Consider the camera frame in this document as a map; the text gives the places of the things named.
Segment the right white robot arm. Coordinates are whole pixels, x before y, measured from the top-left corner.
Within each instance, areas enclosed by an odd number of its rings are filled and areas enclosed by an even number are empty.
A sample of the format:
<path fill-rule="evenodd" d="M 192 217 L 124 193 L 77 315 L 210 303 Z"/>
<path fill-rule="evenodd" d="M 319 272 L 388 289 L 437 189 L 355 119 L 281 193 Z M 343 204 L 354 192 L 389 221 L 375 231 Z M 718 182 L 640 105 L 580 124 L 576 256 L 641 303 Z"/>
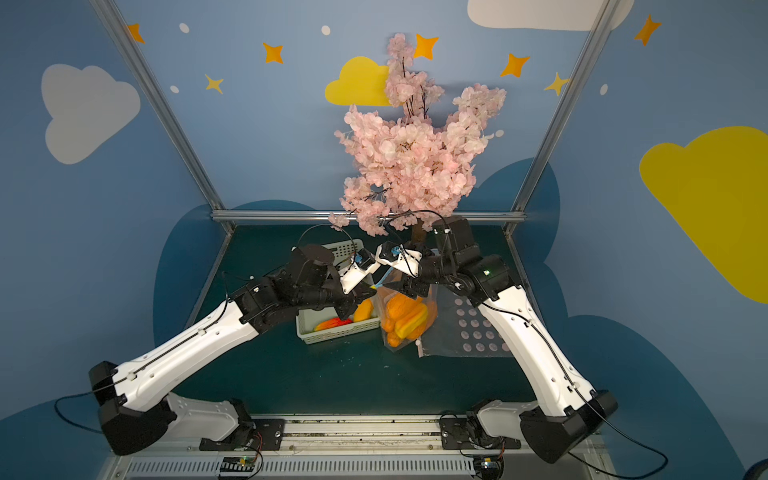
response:
<path fill-rule="evenodd" d="M 520 440 L 541 460 L 556 463 L 607 422 L 618 408 L 615 397 L 594 389 L 571 364 L 507 263 L 481 252 L 466 219 L 449 218 L 436 236 L 436 252 L 382 246 L 377 256 L 404 274 L 403 293 L 435 284 L 468 301 L 507 345 L 535 394 L 528 407 L 501 400 L 476 407 L 467 420 L 474 442 Z"/>

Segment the black mounting plate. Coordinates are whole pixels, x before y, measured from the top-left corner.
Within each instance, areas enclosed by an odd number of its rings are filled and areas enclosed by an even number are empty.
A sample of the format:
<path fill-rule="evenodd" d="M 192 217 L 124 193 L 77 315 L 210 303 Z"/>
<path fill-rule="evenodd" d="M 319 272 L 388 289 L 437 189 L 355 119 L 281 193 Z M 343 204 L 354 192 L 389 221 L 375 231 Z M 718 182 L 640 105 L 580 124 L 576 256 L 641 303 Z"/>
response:
<path fill-rule="evenodd" d="M 223 440 L 203 438 L 200 451 L 277 451 L 281 447 L 286 422 L 278 418 L 252 419 L 241 422 Z"/>
<path fill-rule="evenodd" d="M 521 449 L 522 442 L 508 437 L 492 437 L 475 417 L 467 418 L 454 413 L 441 415 L 437 420 L 442 448 L 445 450 L 501 450 Z"/>

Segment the small circuit board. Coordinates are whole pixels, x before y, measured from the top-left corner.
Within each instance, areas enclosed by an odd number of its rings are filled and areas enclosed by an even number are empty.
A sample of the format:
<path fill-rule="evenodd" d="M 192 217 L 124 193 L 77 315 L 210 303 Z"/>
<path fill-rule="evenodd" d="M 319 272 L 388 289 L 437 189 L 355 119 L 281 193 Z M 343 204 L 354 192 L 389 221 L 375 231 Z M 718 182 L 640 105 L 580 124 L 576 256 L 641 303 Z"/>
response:
<path fill-rule="evenodd" d="M 247 479 L 256 472 L 257 466 L 255 456 L 224 457 L 220 460 L 217 476 L 220 479 Z"/>

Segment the white perforated plastic basket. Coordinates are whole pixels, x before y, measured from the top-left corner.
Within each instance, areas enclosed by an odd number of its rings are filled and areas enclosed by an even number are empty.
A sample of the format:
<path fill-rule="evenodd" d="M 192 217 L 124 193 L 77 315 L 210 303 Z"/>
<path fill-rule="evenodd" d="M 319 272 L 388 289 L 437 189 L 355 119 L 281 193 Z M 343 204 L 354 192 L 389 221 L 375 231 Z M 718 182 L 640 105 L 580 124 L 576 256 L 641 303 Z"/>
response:
<path fill-rule="evenodd" d="M 354 250 L 361 250 L 364 248 L 363 242 L 360 239 L 353 239 L 341 242 L 327 243 L 324 247 L 330 250 L 334 254 L 333 265 L 336 268 L 345 268 L 350 263 L 350 256 Z M 375 330 L 380 328 L 380 317 L 378 308 L 374 304 L 374 298 L 371 298 L 374 309 L 373 316 L 366 321 L 352 322 L 351 324 L 328 329 L 320 332 L 314 332 L 313 329 L 318 324 L 338 317 L 333 307 L 324 308 L 323 310 L 301 310 L 295 321 L 296 334 L 305 344 L 315 344 L 323 341 L 332 340 L 344 336 L 349 336 L 365 331 Z"/>

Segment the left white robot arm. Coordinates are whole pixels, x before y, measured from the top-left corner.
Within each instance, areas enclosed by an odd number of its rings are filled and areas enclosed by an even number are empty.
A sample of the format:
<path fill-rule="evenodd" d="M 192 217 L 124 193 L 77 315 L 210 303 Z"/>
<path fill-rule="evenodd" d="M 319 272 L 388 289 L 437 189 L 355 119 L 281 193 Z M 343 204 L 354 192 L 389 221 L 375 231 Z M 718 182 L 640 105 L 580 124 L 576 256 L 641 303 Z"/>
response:
<path fill-rule="evenodd" d="M 367 250 L 337 270 L 321 245 L 296 247 L 280 270 L 249 280 L 207 317 L 154 350 L 120 365 L 104 361 L 89 372 L 101 431 L 117 455 L 131 455 L 166 438 L 197 438 L 207 449 L 248 442 L 253 424 L 240 401 L 206 402 L 174 394 L 192 374 L 301 310 L 332 307 L 353 314 L 374 295 L 366 278 L 378 263 Z"/>

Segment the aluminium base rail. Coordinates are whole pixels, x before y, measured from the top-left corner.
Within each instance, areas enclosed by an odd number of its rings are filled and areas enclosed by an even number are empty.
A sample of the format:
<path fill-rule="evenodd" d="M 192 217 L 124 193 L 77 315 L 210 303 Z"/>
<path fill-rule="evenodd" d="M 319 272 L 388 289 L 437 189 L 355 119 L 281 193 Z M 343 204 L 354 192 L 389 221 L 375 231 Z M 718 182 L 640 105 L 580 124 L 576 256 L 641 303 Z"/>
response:
<path fill-rule="evenodd" d="M 162 440 L 128 456 L 110 456 L 102 479 L 220 479 L 224 457 L 255 456 L 247 479 L 612 479 L 612 459 L 598 435 L 554 464 L 523 441 L 513 450 L 445 450 L 439 415 L 273 415 L 283 419 L 277 451 L 200 451 L 190 439 Z"/>

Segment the pink cherry blossom tree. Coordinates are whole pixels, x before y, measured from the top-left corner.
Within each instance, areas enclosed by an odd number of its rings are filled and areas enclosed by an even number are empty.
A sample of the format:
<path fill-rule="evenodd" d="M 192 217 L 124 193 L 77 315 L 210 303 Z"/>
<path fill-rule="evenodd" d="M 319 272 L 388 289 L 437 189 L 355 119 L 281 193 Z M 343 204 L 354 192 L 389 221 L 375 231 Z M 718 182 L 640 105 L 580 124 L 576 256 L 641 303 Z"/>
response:
<path fill-rule="evenodd" d="M 434 126 L 431 106 L 444 94 L 424 71 L 413 71 L 418 48 L 402 33 L 388 43 L 384 94 L 403 115 L 387 121 L 378 113 L 350 107 L 347 131 L 336 132 L 356 163 L 358 174 L 344 182 L 343 213 L 328 220 L 340 230 L 355 219 L 371 236 L 409 230 L 416 242 L 474 189 L 474 160 L 491 138 L 485 129 L 499 115 L 506 91 L 483 84 L 466 87 L 454 98 L 454 113 Z"/>

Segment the clear blue-zip bag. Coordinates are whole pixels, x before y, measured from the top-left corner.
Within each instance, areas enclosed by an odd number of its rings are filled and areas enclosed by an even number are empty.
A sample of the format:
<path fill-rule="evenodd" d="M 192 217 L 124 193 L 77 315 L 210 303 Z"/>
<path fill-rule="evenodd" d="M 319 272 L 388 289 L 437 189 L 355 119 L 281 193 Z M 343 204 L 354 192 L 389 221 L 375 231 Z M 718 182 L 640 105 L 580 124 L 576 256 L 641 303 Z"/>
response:
<path fill-rule="evenodd" d="M 389 287 L 390 283 L 398 284 L 404 277 L 397 270 L 385 273 L 373 297 L 383 343 L 391 352 L 419 340 L 432 327 L 438 315 L 437 286 L 429 285 L 426 294 L 411 298 Z"/>

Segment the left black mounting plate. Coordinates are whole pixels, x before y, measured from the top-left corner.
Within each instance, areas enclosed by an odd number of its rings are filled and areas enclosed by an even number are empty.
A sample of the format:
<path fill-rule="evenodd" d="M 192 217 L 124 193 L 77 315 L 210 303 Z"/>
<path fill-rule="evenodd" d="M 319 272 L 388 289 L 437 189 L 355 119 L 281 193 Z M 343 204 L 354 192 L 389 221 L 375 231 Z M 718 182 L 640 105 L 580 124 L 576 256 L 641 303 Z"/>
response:
<path fill-rule="evenodd" d="M 277 451 L 281 447 L 286 422 L 278 418 L 252 419 L 241 422 L 223 440 L 203 438 L 200 451 Z"/>

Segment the red orange mango front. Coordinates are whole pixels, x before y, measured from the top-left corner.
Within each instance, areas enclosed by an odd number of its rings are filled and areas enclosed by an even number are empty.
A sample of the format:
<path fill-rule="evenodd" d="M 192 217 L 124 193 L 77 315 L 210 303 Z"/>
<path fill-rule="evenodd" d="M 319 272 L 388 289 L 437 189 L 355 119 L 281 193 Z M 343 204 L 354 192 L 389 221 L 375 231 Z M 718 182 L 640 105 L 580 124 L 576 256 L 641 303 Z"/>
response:
<path fill-rule="evenodd" d="M 314 327 L 313 331 L 320 332 L 328 329 L 345 326 L 345 325 L 351 324 L 352 322 L 353 322 L 352 319 L 340 319 L 336 317 L 318 324 L 317 326 Z"/>

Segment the clear pink-dotted zip bag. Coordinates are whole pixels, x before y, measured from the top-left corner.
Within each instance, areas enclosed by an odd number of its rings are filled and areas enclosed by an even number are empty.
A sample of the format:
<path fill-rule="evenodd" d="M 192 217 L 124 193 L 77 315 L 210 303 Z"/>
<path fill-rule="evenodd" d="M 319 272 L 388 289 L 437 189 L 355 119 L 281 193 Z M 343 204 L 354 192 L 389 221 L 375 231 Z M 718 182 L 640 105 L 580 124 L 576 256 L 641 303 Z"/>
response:
<path fill-rule="evenodd" d="M 466 299 L 439 286 L 437 316 L 417 341 L 423 357 L 511 358 L 509 346 L 493 325 Z"/>

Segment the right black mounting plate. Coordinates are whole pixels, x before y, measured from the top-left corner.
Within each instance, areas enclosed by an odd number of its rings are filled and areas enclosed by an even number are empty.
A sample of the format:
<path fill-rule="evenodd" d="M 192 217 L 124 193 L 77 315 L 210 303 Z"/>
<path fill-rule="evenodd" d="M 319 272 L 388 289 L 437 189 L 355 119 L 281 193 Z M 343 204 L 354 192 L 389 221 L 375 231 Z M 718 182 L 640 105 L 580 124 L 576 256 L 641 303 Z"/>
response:
<path fill-rule="evenodd" d="M 501 450 L 521 449 L 522 442 L 508 437 L 492 437 L 475 417 L 467 418 L 454 413 L 441 415 L 437 420 L 442 448 L 445 450 Z"/>

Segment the orange yellow mango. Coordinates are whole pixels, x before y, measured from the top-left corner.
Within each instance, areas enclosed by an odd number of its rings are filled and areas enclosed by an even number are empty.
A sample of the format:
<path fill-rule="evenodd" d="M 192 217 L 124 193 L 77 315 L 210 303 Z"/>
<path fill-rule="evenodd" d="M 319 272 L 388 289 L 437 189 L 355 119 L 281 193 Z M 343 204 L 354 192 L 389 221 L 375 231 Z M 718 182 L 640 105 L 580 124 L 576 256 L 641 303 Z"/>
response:
<path fill-rule="evenodd" d="M 362 322 L 369 320 L 373 316 L 374 305 L 371 299 L 364 300 L 356 309 L 353 315 L 353 322 Z"/>

